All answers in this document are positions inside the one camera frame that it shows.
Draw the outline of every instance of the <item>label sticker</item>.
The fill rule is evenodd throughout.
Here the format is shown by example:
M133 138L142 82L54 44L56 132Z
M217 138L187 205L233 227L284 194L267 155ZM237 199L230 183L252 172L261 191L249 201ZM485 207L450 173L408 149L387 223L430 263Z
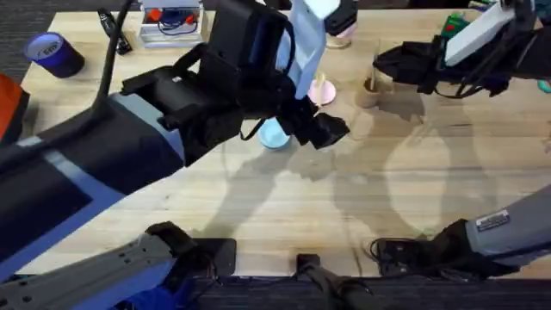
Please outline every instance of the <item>label sticker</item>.
M479 232L484 232L485 230L505 225L509 223L510 219L509 212L507 212L507 210L502 210L495 214L477 219L476 228L478 228Z

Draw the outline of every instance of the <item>wooden table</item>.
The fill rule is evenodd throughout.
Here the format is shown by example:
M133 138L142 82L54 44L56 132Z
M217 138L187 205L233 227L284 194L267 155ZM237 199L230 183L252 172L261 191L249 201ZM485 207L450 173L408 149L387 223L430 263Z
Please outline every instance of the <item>wooden table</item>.
M549 185L551 96L535 81L515 80L493 99L479 94L462 101L394 85L380 108L356 108L356 90L368 75L375 47L431 40L450 12L360 12L352 47L327 51L321 64L338 88L327 111L352 127L352 135L334 147L272 152L255 139L232 139L190 169L106 210L23 272L87 258L171 220L194 237L235 238L238 275L289 275L297 253L313 252L338 274L377 276L376 264L362 253L374 238L431 237L455 220L500 209ZM117 57L111 91L119 90L123 79L186 53L141 48L135 39L139 20L139 13L127 18L124 29L135 50ZM212 21L209 13L208 24ZM96 13L58 13L50 30L71 42L86 66L59 80L31 65L23 87L40 108L35 132L91 104L108 42ZM551 259L514 276L549 278Z

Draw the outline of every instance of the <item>blue tape roll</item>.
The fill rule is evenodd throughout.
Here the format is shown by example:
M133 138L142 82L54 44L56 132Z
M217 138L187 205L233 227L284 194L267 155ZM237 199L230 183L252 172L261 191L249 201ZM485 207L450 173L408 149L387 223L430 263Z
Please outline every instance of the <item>blue tape roll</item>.
M38 34L25 46L25 56L58 78L68 78L84 67L84 57L63 36Z

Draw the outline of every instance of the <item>orange object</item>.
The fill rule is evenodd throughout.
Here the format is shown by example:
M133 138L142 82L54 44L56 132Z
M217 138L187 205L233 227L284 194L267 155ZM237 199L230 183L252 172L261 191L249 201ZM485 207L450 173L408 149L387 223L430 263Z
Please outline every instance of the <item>orange object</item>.
M28 94L9 77L0 73L0 143L15 142L22 130Z
M190 15L188 17L186 17L186 23L188 25L193 25L195 23L195 15Z
M147 14L147 17L154 22L158 22L161 19L162 15L163 15L163 11L161 11L160 9L152 9Z

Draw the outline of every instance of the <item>light blue cup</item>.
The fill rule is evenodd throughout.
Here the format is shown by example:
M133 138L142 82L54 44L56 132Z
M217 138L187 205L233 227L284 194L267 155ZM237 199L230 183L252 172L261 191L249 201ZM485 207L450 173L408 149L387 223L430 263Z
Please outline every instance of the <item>light blue cup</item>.
M291 140L291 137L283 132L282 126L275 118L271 118L264 122L258 131L258 138L263 146L272 150L278 150L285 147Z

